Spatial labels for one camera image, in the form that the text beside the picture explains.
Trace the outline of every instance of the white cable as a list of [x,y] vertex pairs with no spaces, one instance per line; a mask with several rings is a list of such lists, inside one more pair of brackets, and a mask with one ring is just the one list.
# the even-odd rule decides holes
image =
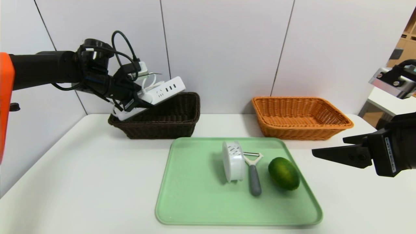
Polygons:
[[144,85],[145,85],[145,83],[146,83],[146,80],[147,80],[147,77],[146,78],[144,78],[143,79],[143,82],[141,83],[141,90],[142,90],[142,92],[145,94],[146,93],[146,91],[147,90],[150,90],[150,89],[152,89],[152,88],[154,88],[154,87],[157,87],[157,86],[159,86],[159,85],[161,85],[161,84],[163,84],[164,83],[164,81],[159,81],[159,82],[157,82],[157,83],[155,83],[156,82],[156,74],[153,74],[153,82],[152,82],[152,84],[150,84],[149,86],[147,86],[146,88],[144,87]]

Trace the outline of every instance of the power strip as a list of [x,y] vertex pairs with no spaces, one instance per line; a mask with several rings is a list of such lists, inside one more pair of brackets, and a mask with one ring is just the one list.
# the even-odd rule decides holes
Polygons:
[[[164,100],[167,100],[176,94],[185,90],[185,84],[182,82],[182,79],[177,76],[165,83],[147,91],[145,94],[139,93],[139,98],[142,100],[156,105]],[[120,111],[117,108],[113,109],[113,115],[117,116],[119,120],[123,121],[134,115],[146,110],[147,108],[134,108],[130,112]]]

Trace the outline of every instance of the white wall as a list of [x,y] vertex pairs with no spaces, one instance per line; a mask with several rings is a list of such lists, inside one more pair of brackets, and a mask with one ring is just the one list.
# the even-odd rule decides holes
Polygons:
[[[111,34],[122,31],[136,55],[150,72],[163,73],[158,80],[169,80],[166,44],[160,2],[157,0],[36,0],[57,50],[77,50],[84,39],[95,38],[111,45]],[[118,51],[130,55],[120,35]],[[110,59],[109,71],[119,65]],[[78,92],[88,114],[110,113],[112,106],[98,97]]]
[[414,0],[296,0],[272,95],[317,96],[358,114]]
[[[33,0],[1,1],[1,51],[34,54],[54,50]],[[12,93],[21,110],[9,114],[1,165],[0,196],[85,112],[74,91],[43,85]]]
[[293,0],[162,0],[171,75],[202,113],[253,112],[269,96]]

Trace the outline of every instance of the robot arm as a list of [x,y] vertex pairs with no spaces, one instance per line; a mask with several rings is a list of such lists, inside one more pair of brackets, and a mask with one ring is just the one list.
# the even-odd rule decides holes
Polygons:
[[[120,63],[118,71],[110,76],[107,68],[114,55],[118,60],[118,55],[127,57],[130,63]],[[142,87],[135,83],[140,76],[149,75],[147,69],[142,69],[146,67],[144,62],[135,56],[131,59],[102,41],[86,39],[76,52],[44,51],[35,55],[9,56],[15,70],[13,90],[53,84],[60,90],[89,92],[107,102],[111,99],[124,112],[153,106],[138,97]],[[57,83],[72,83],[72,87],[62,88]]]
[[[405,99],[416,90],[416,60],[405,60],[391,70],[380,68],[371,78],[374,86]],[[416,112],[396,115],[391,122],[376,132],[345,137],[342,147],[313,149],[321,159],[352,167],[365,168],[374,163],[379,176],[395,177],[400,171],[416,169]]]

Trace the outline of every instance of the green tray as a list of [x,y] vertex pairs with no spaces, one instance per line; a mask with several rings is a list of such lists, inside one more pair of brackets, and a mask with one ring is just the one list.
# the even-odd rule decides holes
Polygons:
[[[248,166],[243,181],[227,183],[222,143],[234,140],[243,151],[264,155],[257,164],[262,187],[259,197],[250,193]],[[176,139],[159,192],[157,219],[167,225],[318,224],[322,210],[302,175],[295,191],[282,190],[271,181],[267,167],[276,157],[297,167],[285,144],[276,138]]]

